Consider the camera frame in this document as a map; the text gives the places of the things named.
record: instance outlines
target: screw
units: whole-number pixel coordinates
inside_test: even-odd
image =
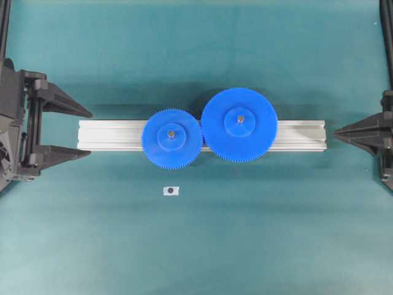
[[[244,122],[244,116],[240,115],[238,116],[238,123],[243,123]]]
[[[170,131],[168,132],[168,136],[169,136],[169,138],[174,138],[174,131],[173,131],[173,130],[170,130]]]

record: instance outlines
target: small blue gear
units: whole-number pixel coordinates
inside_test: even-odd
[[[263,95],[247,88],[231,88],[207,103],[201,124],[204,140],[213,153],[231,162],[248,162],[269,150],[278,120]]]
[[[193,162],[202,149],[198,121],[180,109],[165,109],[153,115],[142,133],[146,157],[164,169],[180,169]]]

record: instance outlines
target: teal surface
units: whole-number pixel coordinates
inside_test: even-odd
[[[200,114],[220,89],[325,119],[324,153],[164,171],[95,152],[0,197],[0,294],[390,294],[393,195],[332,133],[388,88],[378,1],[14,1],[7,55],[95,119]],[[76,147],[79,118],[45,114]],[[164,197],[164,186],[181,195]]]

